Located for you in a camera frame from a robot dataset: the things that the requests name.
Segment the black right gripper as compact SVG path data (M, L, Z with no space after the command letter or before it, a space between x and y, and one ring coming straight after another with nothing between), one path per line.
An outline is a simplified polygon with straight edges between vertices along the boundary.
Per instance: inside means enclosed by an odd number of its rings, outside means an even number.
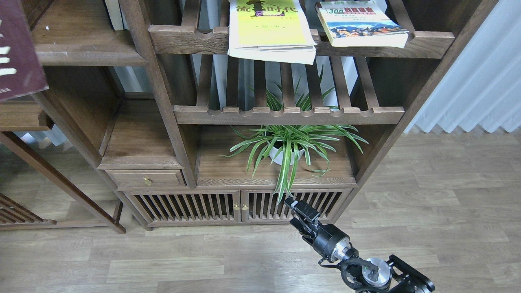
M286 198L284 204L292 209L298 218L290 224L302 235L313 249L331 263L342 261L350 249L350 237L333 224L322 224L320 213L305 201Z

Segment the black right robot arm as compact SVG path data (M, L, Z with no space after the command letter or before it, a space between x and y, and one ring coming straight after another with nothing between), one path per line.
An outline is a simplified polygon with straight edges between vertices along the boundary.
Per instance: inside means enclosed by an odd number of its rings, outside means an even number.
M290 224L302 239L318 252L318 264L341 271L344 283L357 293L432 293L435 285L425 275L395 255L381 258L359 257L349 236L333 224L319 221L320 213L305 201L286 198L285 205L294 211Z

